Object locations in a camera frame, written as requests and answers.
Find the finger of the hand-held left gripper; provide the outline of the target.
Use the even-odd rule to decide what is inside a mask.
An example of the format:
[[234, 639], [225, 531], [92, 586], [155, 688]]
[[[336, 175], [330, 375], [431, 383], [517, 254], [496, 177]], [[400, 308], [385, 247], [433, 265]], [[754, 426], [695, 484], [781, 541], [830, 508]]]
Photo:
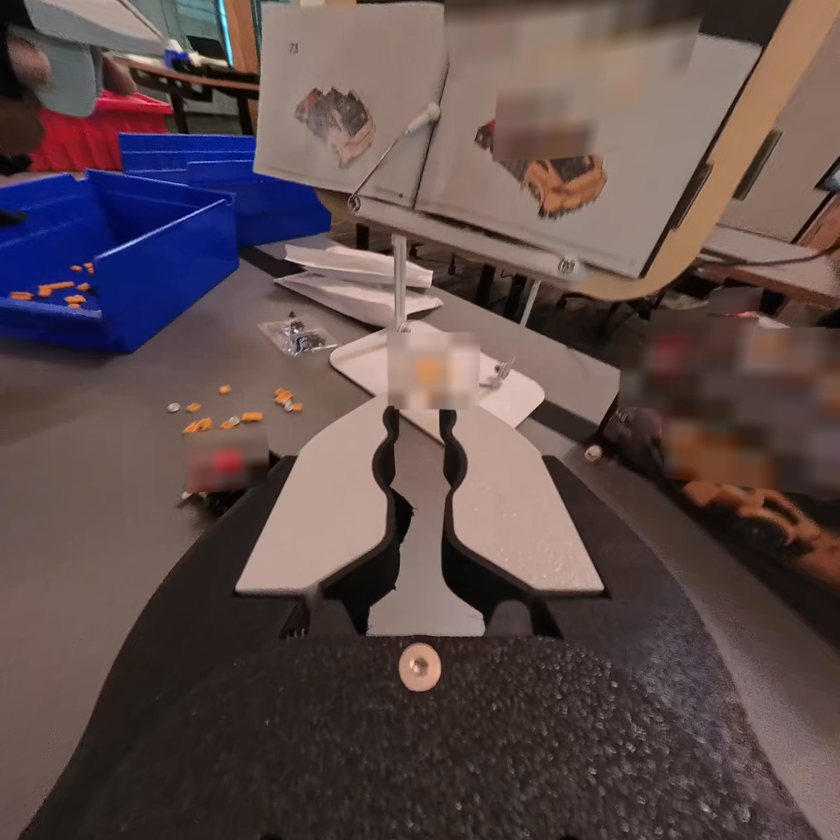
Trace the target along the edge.
[[27, 1], [42, 35], [99, 48], [164, 48], [165, 37], [130, 2]]

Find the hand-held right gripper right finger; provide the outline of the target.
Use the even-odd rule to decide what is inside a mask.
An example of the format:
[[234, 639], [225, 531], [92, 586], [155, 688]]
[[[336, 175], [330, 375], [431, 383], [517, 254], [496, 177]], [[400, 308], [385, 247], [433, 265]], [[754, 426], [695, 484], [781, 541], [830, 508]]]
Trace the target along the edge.
[[560, 635], [550, 604], [606, 593], [545, 458], [474, 407], [439, 414], [444, 444], [441, 569], [485, 634]]

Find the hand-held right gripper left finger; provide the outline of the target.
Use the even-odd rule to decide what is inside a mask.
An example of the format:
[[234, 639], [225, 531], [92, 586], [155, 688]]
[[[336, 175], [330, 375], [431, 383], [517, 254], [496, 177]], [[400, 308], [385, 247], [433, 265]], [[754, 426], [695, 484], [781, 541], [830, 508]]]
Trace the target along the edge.
[[246, 597], [279, 597], [312, 611], [341, 604], [366, 635], [372, 607], [400, 571], [400, 509], [392, 483], [400, 417], [370, 399], [295, 457], [236, 584]]

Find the scattered small lego pieces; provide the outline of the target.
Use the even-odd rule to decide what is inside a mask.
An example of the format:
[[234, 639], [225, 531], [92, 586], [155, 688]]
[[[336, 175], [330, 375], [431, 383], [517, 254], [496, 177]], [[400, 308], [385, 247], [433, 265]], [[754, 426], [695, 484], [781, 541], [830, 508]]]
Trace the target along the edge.
[[257, 393], [223, 384], [206, 397], [203, 401], [168, 402], [161, 410], [169, 417], [180, 417], [182, 434], [191, 435], [259, 427], [272, 413], [298, 415], [304, 408], [299, 394], [285, 387]]

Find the pile of orange lego pieces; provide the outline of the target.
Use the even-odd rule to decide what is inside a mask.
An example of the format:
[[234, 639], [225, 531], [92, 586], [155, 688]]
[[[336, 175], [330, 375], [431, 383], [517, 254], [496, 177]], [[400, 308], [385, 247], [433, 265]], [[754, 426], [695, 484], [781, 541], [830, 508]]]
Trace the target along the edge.
[[91, 261], [71, 265], [57, 280], [11, 290], [6, 299], [16, 303], [55, 303], [70, 310], [81, 310], [95, 294], [90, 282], [95, 274], [96, 265]]

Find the lego set box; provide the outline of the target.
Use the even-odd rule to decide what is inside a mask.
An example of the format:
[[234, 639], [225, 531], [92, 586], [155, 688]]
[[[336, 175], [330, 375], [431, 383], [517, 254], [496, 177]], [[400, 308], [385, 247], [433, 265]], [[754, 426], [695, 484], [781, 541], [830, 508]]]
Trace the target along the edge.
[[657, 313], [591, 445], [838, 648], [837, 330], [745, 307]]

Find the lego instruction booklet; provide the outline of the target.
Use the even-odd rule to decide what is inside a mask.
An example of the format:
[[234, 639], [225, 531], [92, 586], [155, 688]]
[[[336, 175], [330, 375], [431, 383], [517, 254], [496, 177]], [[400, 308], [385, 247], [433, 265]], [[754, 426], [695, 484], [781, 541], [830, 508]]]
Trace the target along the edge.
[[255, 171], [638, 278], [763, 48], [715, 2], [269, 4]]

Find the person's left hand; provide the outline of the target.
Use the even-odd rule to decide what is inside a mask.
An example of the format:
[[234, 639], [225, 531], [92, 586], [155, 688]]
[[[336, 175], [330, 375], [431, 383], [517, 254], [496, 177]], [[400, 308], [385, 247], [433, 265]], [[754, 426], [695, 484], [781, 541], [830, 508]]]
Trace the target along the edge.
[[12, 79], [23, 90], [14, 96], [2, 91], [2, 155], [27, 154], [37, 149], [44, 137], [35, 94], [46, 89], [55, 77], [41, 48], [16, 36], [10, 36], [7, 45], [2, 47], [2, 60], [6, 61]]

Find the red plastic parts bin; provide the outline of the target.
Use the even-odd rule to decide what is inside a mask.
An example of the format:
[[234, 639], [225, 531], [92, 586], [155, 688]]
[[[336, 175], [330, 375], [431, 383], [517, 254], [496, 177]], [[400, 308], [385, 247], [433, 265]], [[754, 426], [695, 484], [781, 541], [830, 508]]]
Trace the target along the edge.
[[31, 172], [83, 172], [86, 169], [119, 172], [122, 169], [121, 133], [167, 133], [173, 114], [166, 101], [141, 93], [121, 97], [104, 91], [94, 112], [71, 117], [41, 108], [38, 115], [45, 137], [29, 157]]

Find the background wooden table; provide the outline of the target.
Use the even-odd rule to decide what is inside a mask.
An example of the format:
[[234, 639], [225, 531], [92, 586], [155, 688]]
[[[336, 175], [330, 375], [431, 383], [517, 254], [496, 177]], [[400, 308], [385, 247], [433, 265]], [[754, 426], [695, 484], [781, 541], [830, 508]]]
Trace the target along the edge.
[[142, 88], [162, 92], [170, 99], [175, 131], [189, 134], [185, 103], [210, 102], [215, 93], [235, 101], [241, 133], [255, 137], [259, 116], [259, 73], [213, 66], [174, 70], [146, 56], [113, 54]]

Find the white metal book stand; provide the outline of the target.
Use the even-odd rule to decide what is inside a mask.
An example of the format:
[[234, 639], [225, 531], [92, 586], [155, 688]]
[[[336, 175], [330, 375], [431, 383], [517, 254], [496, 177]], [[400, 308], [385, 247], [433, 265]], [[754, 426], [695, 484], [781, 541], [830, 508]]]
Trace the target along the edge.
[[528, 300], [521, 316], [524, 329], [533, 303], [542, 283], [562, 289], [568, 296], [582, 296], [580, 286], [588, 275], [583, 261], [573, 255], [554, 255], [548, 251], [525, 245], [515, 240], [488, 234], [477, 228], [450, 220], [416, 212], [393, 203], [385, 203], [362, 195], [368, 181], [401, 144], [416, 133], [432, 134], [440, 120], [440, 107], [428, 103], [386, 148], [348, 198], [348, 210], [357, 221], [378, 224], [392, 232], [392, 311], [385, 328], [365, 338], [357, 339], [333, 350], [329, 362], [336, 372], [359, 386], [371, 396], [387, 395], [391, 363], [387, 351], [402, 348], [393, 337], [414, 338], [407, 344], [426, 353], [431, 361], [458, 361], [463, 366], [458, 375], [475, 373], [476, 404], [511, 427], [519, 426], [545, 400], [544, 390], [534, 380], [513, 370], [516, 354], [510, 352], [504, 361], [494, 360], [485, 353], [448, 346], [445, 340], [454, 334], [442, 332], [424, 321], [408, 318], [407, 294], [407, 241], [423, 242], [448, 247], [454, 253], [482, 260], [497, 268], [512, 270], [524, 275], [530, 283]]

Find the wooden column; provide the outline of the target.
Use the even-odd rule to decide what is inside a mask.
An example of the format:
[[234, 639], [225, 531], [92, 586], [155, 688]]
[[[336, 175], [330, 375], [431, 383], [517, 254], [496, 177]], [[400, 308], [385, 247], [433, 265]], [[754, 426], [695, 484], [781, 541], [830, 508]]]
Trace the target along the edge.
[[219, 1], [219, 16], [227, 34], [232, 67], [259, 72], [259, 44], [256, 2]]

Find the clear plastic parts bag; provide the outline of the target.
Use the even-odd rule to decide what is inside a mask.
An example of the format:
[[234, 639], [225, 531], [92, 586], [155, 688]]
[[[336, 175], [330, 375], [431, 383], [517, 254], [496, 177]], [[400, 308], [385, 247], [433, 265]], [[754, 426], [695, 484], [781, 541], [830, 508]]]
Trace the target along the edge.
[[291, 358], [340, 346], [332, 333], [311, 316], [291, 314], [283, 320], [262, 322], [257, 330], [276, 350]]

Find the wooden side table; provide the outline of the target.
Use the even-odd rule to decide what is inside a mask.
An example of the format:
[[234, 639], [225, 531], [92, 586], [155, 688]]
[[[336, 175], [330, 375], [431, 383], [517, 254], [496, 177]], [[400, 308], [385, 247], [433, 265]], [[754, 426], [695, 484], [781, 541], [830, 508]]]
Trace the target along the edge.
[[717, 225], [695, 262], [709, 276], [737, 280], [782, 295], [787, 301], [837, 310], [838, 252], [793, 245]]

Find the wall tablet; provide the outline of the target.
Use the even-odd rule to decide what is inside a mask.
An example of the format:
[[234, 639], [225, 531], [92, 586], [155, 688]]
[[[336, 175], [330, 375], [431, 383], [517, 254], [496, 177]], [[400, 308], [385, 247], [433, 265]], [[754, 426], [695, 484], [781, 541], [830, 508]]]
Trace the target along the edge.
[[744, 172], [740, 183], [732, 195], [732, 200], [743, 202], [747, 198], [781, 141], [782, 135], [783, 132], [777, 129], [768, 132], [749, 167]]

